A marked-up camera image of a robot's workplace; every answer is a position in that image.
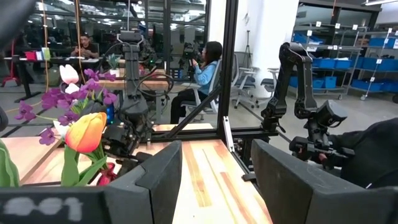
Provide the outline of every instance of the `tripod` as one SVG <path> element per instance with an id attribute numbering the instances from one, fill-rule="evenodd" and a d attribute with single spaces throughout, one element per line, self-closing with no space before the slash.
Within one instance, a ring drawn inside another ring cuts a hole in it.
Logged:
<path id="1" fill-rule="evenodd" d="M 246 31 L 248 33 L 248 39 L 247 39 L 247 44 L 246 44 L 246 49 L 244 50 L 244 58 L 243 58 L 243 63 L 246 63 L 247 68 L 251 68 L 251 53 L 250 53 L 250 45 L 249 45 L 249 34 L 250 30 Z"/>

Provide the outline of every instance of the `orange tulip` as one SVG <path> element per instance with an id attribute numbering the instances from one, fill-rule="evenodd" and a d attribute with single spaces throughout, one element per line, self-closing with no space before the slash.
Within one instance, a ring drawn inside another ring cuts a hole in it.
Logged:
<path id="1" fill-rule="evenodd" d="M 93 152 L 101 142 L 105 125 L 106 114 L 103 112 L 84 115 L 69 128 L 65 143 L 80 153 Z"/>

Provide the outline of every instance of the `potted plant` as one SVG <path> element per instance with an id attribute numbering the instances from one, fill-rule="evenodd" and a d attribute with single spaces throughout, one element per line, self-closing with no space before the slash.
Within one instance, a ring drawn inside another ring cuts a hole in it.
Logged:
<path id="1" fill-rule="evenodd" d="M 53 121 L 61 140 L 65 142 L 61 186 L 84 186 L 98 171 L 101 177 L 97 185 L 107 184 L 116 178 L 116 174 L 113 173 L 115 165 L 106 162 L 107 158 L 101 144 L 102 132 L 106 126 L 104 111 L 106 111 L 106 105 L 114 103 L 117 97 L 104 86 L 97 84 L 96 80 L 98 76 L 103 76 L 110 81 L 114 81 L 116 77 L 110 73 L 101 75 L 92 70 L 85 70 L 85 75 L 90 79 L 84 85 L 77 86 L 79 76 L 72 66 L 62 67 L 60 74 L 67 85 L 66 89 L 63 90 L 61 87 L 50 89 L 43 95 L 41 105 L 43 109 L 62 108 L 65 110 L 64 114 L 58 118 L 40 116 L 32 112 L 33 107 L 21 101 L 19 114 L 15 119 L 43 118 Z M 56 141 L 56 135 L 51 128 L 42 131 L 40 137 L 41 144 L 49 145 Z M 5 146 L 0 144 L 0 156 L 3 154 L 3 160 L 8 161 L 9 156 L 4 148 Z M 89 158 L 92 164 L 79 173 L 77 165 L 80 154 Z M 6 164 L 11 167 L 7 170 L 10 173 L 7 173 L 7 176 L 10 177 L 10 181 L 14 180 L 16 168 L 13 168 L 10 162 Z"/>
<path id="2" fill-rule="evenodd" d="M 111 66 L 111 70 L 109 72 L 116 77 L 120 77 L 119 60 L 120 57 L 115 56 L 115 54 L 108 56 L 108 63 Z"/>

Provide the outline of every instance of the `gray floor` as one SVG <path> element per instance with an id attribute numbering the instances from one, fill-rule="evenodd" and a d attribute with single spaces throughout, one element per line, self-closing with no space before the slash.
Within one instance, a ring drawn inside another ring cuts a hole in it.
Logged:
<path id="1" fill-rule="evenodd" d="M 31 85 L 31 90 L 33 91 L 45 91 L 43 85 Z M 14 103 L 14 100 L 24 96 L 23 87 L 4 87 L 0 88 L 0 106 L 4 110 L 11 110 L 18 108 L 18 104 Z M 40 101 L 40 97 L 36 96 L 26 101 L 28 104 L 34 104 Z M 320 106 L 329 97 L 316 97 L 318 105 Z M 285 128 L 286 136 L 293 138 L 295 136 L 306 136 L 306 131 L 302 128 L 305 121 L 297 119 L 293 114 L 294 102 L 295 100 L 291 97 L 287 99 L 288 109 L 287 114 L 282 118 L 280 124 Z M 342 100 L 336 100 L 347 112 L 348 119 L 344 121 L 339 127 L 330 129 L 333 134 L 343 133 L 347 131 L 366 129 L 371 124 L 396 117 L 398 114 L 398 105 L 391 102 L 390 98 L 382 99 L 375 97 L 368 97 L 366 101 L 359 100 L 357 96 L 345 96 Z M 255 113 L 260 114 L 261 110 L 265 106 L 259 109 L 254 109 Z M 41 110 L 40 105 L 35 106 L 34 111 L 37 113 Z M 62 111 L 53 109 L 46 111 L 42 116 L 48 116 L 51 118 L 56 118 L 61 114 Z M 8 113 L 10 124 L 19 124 L 21 121 L 14 120 L 13 117 L 17 114 L 17 111 L 11 111 Z M 170 119 L 170 102 L 169 105 L 164 108 L 164 113 L 162 115 L 161 123 L 167 124 Z M 216 115 L 206 115 L 204 123 L 211 123 L 214 127 L 216 125 Z M 232 128 L 242 128 L 242 127 L 258 127 L 260 121 L 255 118 L 246 109 L 240 106 L 238 109 L 234 109 L 232 104 L 229 107 L 229 119 Z M 45 124 L 49 123 L 47 120 L 37 118 L 31 123 Z M 16 132 L 12 133 L 10 137 L 19 136 L 35 136 L 39 134 L 46 126 L 31 126 L 23 127 L 18 129 Z M 6 130 L 0 133 L 0 136 L 10 131 L 12 128 L 8 127 Z M 287 142 L 285 142 L 281 137 L 274 137 L 271 139 L 271 144 L 278 147 L 284 151 L 287 150 Z"/>

